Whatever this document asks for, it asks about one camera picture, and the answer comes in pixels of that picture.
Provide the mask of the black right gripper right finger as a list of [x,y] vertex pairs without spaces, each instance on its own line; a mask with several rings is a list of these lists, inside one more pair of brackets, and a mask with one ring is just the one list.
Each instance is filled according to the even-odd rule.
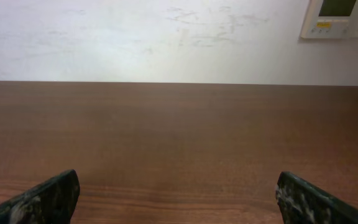
[[358,224],[358,209],[285,171],[275,187],[284,224]]

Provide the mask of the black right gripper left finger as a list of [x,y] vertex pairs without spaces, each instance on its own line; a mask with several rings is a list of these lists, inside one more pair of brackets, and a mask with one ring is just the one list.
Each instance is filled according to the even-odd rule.
[[80,195],[70,169],[0,204],[0,224],[69,224]]

